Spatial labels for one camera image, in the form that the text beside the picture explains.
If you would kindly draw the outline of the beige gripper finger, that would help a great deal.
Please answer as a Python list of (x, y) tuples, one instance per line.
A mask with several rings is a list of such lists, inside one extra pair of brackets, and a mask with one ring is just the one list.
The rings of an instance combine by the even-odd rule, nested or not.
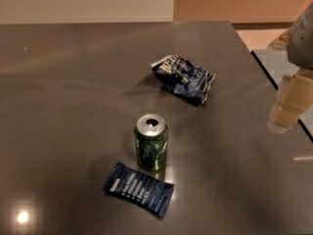
[(291, 129), (313, 105), (313, 70), (301, 68), (294, 75), (285, 74), (279, 84), (268, 129), (283, 134)]

